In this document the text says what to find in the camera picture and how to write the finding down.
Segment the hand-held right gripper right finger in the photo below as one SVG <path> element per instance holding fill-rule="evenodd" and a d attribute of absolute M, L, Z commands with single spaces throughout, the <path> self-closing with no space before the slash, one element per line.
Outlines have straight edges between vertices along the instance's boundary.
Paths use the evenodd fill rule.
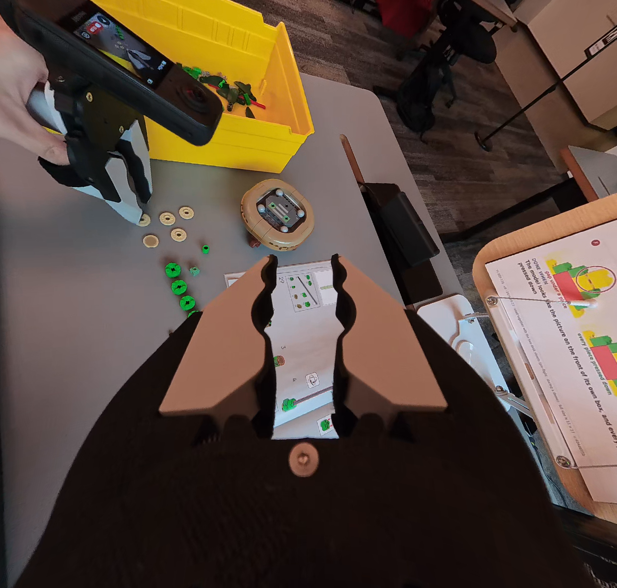
<path fill-rule="evenodd" d="M 399 414 L 441 413 L 447 401 L 408 311 L 350 260 L 331 258 L 342 329 L 335 344 L 333 424 L 354 427 L 369 414 L 392 426 Z"/>

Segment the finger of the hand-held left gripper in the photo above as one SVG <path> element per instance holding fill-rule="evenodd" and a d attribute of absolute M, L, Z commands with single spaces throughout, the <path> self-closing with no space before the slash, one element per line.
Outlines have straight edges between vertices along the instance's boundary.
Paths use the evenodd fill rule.
<path fill-rule="evenodd" d="M 117 143 L 117 155 L 124 158 L 129 174 L 129 184 L 144 210 L 152 196 L 150 154 L 140 121 L 124 132 Z"/>
<path fill-rule="evenodd" d="M 146 226 L 148 215 L 144 213 L 141 204 L 138 202 L 136 193 L 131 189 L 129 184 L 129 174 L 127 165 L 122 156 L 112 154 L 107 164 L 105 165 L 107 175 L 111 178 L 111 182 L 120 197 L 119 202 L 105 200 L 102 194 L 93 186 L 89 185 L 81 188 L 73 188 L 73 190 L 84 193 L 88 196 L 101 199 L 110 206 L 119 216 L 131 224 L 137 226 Z"/>

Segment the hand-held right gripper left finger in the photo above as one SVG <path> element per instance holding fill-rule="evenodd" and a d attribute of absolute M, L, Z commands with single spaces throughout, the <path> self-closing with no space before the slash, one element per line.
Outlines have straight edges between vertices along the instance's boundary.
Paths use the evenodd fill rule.
<path fill-rule="evenodd" d="M 266 327 L 278 260 L 269 255 L 203 309 L 159 407 L 162 416 L 205 415 L 223 427 L 243 416 L 273 427 L 276 372 Z"/>

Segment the grey desk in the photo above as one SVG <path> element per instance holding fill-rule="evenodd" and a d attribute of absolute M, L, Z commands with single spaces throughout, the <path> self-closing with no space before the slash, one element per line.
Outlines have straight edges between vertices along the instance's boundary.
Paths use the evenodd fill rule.
<path fill-rule="evenodd" d="M 348 258 L 402 302 L 340 135 L 371 183 L 396 183 L 437 233 L 374 93 L 301 75 L 314 134 L 279 178 L 311 203 L 315 229 L 283 265 Z M 199 308 L 266 254 L 240 217 L 244 193 L 267 174 L 154 160 L 152 222 L 137 227 L 106 203 L 56 183 L 34 155 L 1 141 L 1 442 L 7 584 L 35 549 L 66 474 L 97 418 L 185 320 L 167 260 L 201 269 Z M 178 210 L 195 211 L 190 220 Z M 171 212 L 176 223 L 159 222 Z M 188 237 L 174 242 L 170 231 Z M 148 249 L 145 235 L 157 235 Z M 209 245 L 207 255 L 202 245 Z"/>

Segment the person's left hand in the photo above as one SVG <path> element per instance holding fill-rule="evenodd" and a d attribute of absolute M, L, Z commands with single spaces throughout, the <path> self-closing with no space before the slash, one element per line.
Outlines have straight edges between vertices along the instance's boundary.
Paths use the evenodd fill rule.
<path fill-rule="evenodd" d="M 1 19 L 1 138 L 55 165 L 68 165 L 64 140 L 47 132 L 27 111 L 38 83 L 48 81 L 42 55 Z"/>

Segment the white stand base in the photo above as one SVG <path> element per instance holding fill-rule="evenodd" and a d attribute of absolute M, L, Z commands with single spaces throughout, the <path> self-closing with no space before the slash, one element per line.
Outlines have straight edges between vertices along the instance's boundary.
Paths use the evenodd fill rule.
<path fill-rule="evenodd" d="M 475 312 L 460 294 L 420 306 L 417 313 L 474 369 L 506 410 L 515 408 L 521 414 L 532 416 L 526 402 L 510 392 L 498 367 L 479 323 L 487 314 Z"/>

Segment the white instruction booklet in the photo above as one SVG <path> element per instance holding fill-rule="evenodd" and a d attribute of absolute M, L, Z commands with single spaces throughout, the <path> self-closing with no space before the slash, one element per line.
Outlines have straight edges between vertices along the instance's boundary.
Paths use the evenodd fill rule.
<path fill-rule="evenodd" d="M 336 439 L 333 375 L 343 326 L 331 260 L 279 266 L 271 295 L 276 372 L 273 439 Z"/>

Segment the yellow plastic bin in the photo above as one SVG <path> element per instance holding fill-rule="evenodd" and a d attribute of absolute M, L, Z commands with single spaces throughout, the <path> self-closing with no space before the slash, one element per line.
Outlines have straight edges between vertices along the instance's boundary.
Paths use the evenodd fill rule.
<path fill-rule="evenodd" d="M 204 146 L 190 145 L 145 118 L 150 158 L 279 174 L 307 137 L 312 117 L 283 23 L 231 0 L 92 0 L 184 66 L 251 85 L 257 103 L 223 109 Z"/>

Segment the black box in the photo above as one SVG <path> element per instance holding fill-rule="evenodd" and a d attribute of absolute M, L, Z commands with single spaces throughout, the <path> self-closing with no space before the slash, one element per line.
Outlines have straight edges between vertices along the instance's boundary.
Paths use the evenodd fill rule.
<path fill-rule="evenodd" d="M 365 201 L 397 267 L 408 270 L 436 257 L 440 250 L 409 198 L 394 183 L 365 183 Z"/>

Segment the round tan brick model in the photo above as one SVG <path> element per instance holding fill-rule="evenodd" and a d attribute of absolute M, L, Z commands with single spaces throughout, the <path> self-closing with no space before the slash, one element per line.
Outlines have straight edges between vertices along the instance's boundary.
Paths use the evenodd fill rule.
<path fill-rule="evenodd" d="M 315 226 L 308 200 L 294 186 L 277 178 L 263 180 L 245 192 L 241 215 L 254 239 L 279 252 L 298 249 Z"/>

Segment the grey side table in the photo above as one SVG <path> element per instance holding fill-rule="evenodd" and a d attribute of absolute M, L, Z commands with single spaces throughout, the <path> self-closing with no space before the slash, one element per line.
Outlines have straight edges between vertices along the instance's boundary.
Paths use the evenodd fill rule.
<path fill-rule="evenodd" d="M 616 194 L 616 153 L 568 146 L 560 156 L 587 202 Z"/>

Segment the black floor stand pole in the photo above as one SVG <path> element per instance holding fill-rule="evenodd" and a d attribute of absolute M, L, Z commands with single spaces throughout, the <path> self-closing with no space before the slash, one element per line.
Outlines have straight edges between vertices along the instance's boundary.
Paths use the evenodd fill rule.
<path fill-rule="evenodd" d="M 553 91 L 556 91 L 560 86 L 564 86 L 566 81 L 568 81 L 572 76 L 581 71 L 584 67 L 592 63 L 595 59 L 598 58 L 600 54 L 606 51 L 612 44 L 616 43 L 616 26 L 614 26 L 610 31 L 603 34 L 598 40 L 587 47 L 584 51 L 585 58 L 584 60 L 578 64 L 575 68 L 570 70 L 564 76 L 559 77 L 552 85 L 550 85 L 547 89 L 545 89 L 541 94 L 536 96 L 533 100 L 531 100 L 528 104 L 521 107 L 516 113 L 514 113 L 511 117 L 505 120 L 501 125 L 496 127 L 493 131 L 486 135 L 481 135 L 479 131 L 474 132 L 474 138 L 478 146 L 485 152 L 491 152 L 493 149 L 492 138 L 511 125 L 518 117 L 526 114 L 528 110 L 534 106 L 548 95 L 550 95 Z"/>

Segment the red plastic bin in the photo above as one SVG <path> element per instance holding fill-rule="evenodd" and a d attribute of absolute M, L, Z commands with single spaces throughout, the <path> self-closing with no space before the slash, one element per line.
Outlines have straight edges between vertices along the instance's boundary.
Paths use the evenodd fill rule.
<path fill-rule="evenodd" d="M 434 0 L 376 0 L 382 26 L 412 40 L 433 20 Z"/>

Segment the black office chair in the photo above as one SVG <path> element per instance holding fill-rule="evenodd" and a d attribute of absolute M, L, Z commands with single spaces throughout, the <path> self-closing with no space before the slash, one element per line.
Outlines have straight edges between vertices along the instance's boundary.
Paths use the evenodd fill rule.
<path fill-rule="evenodd" d="M 440 0 L 437 14 L 454 53 L 487 65 L 496 61 L 495 41 L 482 25 L 483 22 L 496 22 L 496 19 L 465 0 Z"/>

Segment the white cabinet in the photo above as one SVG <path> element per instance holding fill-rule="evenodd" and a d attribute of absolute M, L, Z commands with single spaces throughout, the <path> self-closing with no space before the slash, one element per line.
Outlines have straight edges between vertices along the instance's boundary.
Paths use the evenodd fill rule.
<path fill-rule="evenodd" d="M 616 0 L 522 0 L 515 9 L 561 78 L 583 63 L 616 29 Z M 604 130 L 616 127 L 616 42 L 566 82 L 585 120 Z"/>

